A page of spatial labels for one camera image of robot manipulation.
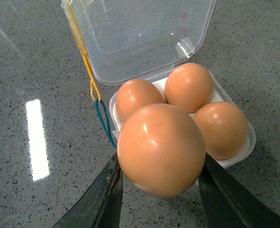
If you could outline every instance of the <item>gray speckled countertop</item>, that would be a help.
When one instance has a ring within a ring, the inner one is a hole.
[[[213,73],[256,130],[253,153],[228,171],[280,215],[280,1],[217,1],[191,58]],[[118,86],[99,84],[105,101]],[[39,99],[49,176],[30,172],[25,104]],[[115,150],[60,1],[0,0],[0,228],[51,227]],[[172,199],[124,181],[121,227],[207,227],[198,186]]]

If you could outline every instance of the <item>large egg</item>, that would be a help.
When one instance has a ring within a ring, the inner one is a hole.
[[[205,143],[194,120],[169,104],[135,111],[117,145],[126,178],[139,190],[167,198],[186,191],[205,163]]]
[[[164,96],[168,104],[187,113],[194,113],[210,101],[213,89],[212,76],[204,66],[186,63],[169,75]]]
[[[215,160],[235,156],[248,136],[248,121],[243,112],[228,102],[212,102],[194,115],[205,139],[206,152]]]
[[[115,105],[118,117],[124,123],[139,108],[164,102],[162,94],[151,82],[137,78],[120,87]]]

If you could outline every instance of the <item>rubber band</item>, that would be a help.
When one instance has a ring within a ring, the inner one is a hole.
[[[105,125],[105,122],[104,122],[103,119],[102,119],[102,116],[101,116],[101,113],[100,113],[100,110],[99,110],[99,104],[98,104],[98,102],[100,102],[100,103],[102,104],[102,107],[103,107],[103,110],[104,110],[104,114],[105,114],[105,119],[106,119],[106,124],[107,124],[107,126]],[[112,132],[111,132],[110,120],[109,120],[109,118],[108,118],[107,109],[106,109],[106,106],[105,106],[103,100],[98,101],[98,98],[97,98],[97,99],[95,100],[95,102],[94,102],[94,106],[95,106],[95,108],[96,108],[98,117],[99,117],[100,122],[101,122],[101,124],[102,124],[102,126],[103,126],[103,129],[104,129],[105,132],[106,132],[106,135],[107,135],[108,139],[110,140],[111,144],[112,144],[115,148],[117,148],[116,143],[115,143],[114,140],[112,139]]]
[[[94,79],[94,76],[93,76],[93,68],[92,68],[92,64],[91,64],[90,59],[89,59],[89,55],[88,55],[88,52],[87,52],[87,49],[86,49],[84,38],[83,38],[82,32],[80,30],[77,19],[75,18],[75,14],[74,14],[74,11],[73,11],[70,3],[68,4],[68,12],[67,13],[69,14],[70,19],[71,19],[71,20],[69,20],[70,28],[71,28],[73,36],[75,38],[75,42],[77,43],[77,46],[80,50],[80,53],[82,55],[83,61],[85,63],[85,66],[86,66],[86,69],[87,69],[87,72],[88,72],[88,75],[89,75],[89,78],[90,78],[91,97],[94,101],[96,100],[95,96],[94,96],[94,92],[93,92],[93,90],[95,89],[95,91],[98,95],[98,100],[101,101],[102,100],[101,92],[100,92],[100,90],[97,86],[97,83]]]
[[[107,137],[109,138],[111,144],[115,148],[117,148],[116,143],[112,139],[111,125],[110,125],[110,120],[109,120],[109,117],[108,117],[107,109],[106,109],[106,106],[105,106],[105,104],[102,100],[101,92],[100,92],[100,90],[99,90],[99,88],[96,84],[96,81],[94,79],[94,76],[93,76],[93,68],[92,68],[92,64],[91,64],[90,59],[89,59],[89,55],[88,55],[88,52],[87,52],[87,49],[86,49],[86,45],[85,45],[85,42],[84,42],[83,35],[81,33],[81,30],[80,30],[79,24],[77,22],[77,19],[75,18],[75,14],[74,14],[74,11],[73,11],[73,9],[70,5],[70,2],[67,2],[67,6],[68,7],[67,7],[66,12],[67,12],[69,25],[70,25],[70,28],[72,30],[73,36],[75,38],[75,42],[77,43],[77,46],[78,46],[78,48],[80,50],[80,53],[82,55],[83,61],[85,63],[85,66],[86,66],[86,69],[87,69],[87,72],[88,72],[88,75],[89,75],[89,78],[90,78],[90,93],[91,93],[92,99],[94,100],[94,106],[96,108],[99,120],[100,120],[100,122],[103,126],[103,129],[105,130],[105,133],[106,133]],[[98,95],[98,98],[95,98],[94,90],[96,91],[96,93]],[[98,102],[100,102],[102,104],[107,126],[105,125],[105,122],[103,121],[103,118],[101,116]]]

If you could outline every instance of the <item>plastic egg container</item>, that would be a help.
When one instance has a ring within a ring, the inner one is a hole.
[[[75,14],[96,79],[105,85],[120,85],[133,78],[152,82],[163,94],[175,66],[200,49],[216,0],[62,0]],[[214,79],[211,102],[233,103]],[[110,113],[118,138],[122,124],[115,110]],[[255,145],[255,131],[234,157],[219,161],[229,167],[249,156]]]

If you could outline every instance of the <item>white plastic tray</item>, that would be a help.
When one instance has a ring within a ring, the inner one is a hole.
[[[156,88],[161,92],[163,97],[164,97],[163,91],[164,91],[165,82],[166,82],[169,74],[173,70],[174,69],[171,69],[171,70],[168,70],[161,74],[152,76],[151,78],[147,78],[148,81],[152,82],[156,86]],[[219,85],[219,83],[216,81],[216,79],[214,78],[213,75],[212,75],[212,78],[214,81],[214,91],[213,91],[213,96],[212,96],[212,99],[210,100],[210,103],[216,102],[216,101],[226,101],[226,102],[235,104],[231,100],[231,98],[228,96],[228,94],[222,89],[222,87]],[[110,108],[112,120],[113,120],[115,128],[116,128],[116,130],[113,131],[113,134],[118,139],[120,130],[122,128],[122,123],[120,122],[120,120],[118,118],[118,114],[117,114],[116,107],[115,107],[116,95],[117,95],[117,93],[115,93],[112,96],[112,98],[110,99],[109,108]],[[247,137],[243,147],[238,152],[238,154],[236,154],[234,157],[232,157],[230,159],[217,161],[220,165],[222,165],[222,167],[228,168],[228,167],[234,165],[235,163],[242,161],[243,159],[248,157],[251,154],[251,152],[253,151],[255,143],[256,143],[255,130],[249,121],[248,121],[248,125],[249,125],[248,137]]]

